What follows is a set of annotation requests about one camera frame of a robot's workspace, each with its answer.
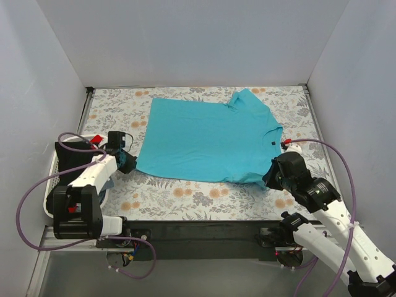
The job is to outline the turquoise t shirt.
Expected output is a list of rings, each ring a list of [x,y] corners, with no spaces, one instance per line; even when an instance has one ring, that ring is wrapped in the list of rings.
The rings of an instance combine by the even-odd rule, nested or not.
[[[228,103],[154,98],[137,170],[160,178],[263,185],[282,125],[250,90]]]

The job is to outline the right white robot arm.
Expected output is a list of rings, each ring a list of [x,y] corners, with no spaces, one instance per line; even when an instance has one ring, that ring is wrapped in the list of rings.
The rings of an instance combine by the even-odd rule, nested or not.
[[[290,193],[325,231],[318,231],[299,213],[284,212],[267,239],[306,248],[331,268],[336,276],[326,296],[339,281],[347,286],[350,296],[395,296],[395,262],[371,241],[356,220],[356,211],[347,209],[336,188],[311,175],[298,141],[287,139],[281,146],[284,153],[272,160],[262,178],[265,186]]]

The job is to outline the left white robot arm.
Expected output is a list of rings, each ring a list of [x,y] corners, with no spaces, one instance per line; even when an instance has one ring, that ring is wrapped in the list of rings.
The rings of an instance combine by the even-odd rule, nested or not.
[[[88,167],[66,186],[53,192],[53,229],[57,239],[99,239],[110,236],[117,247],[126,247],[131,231],[122,217],[102,214],[99,193],[113,173],[129,174],[136,169],[137,157],[123,149],[95,154]]]

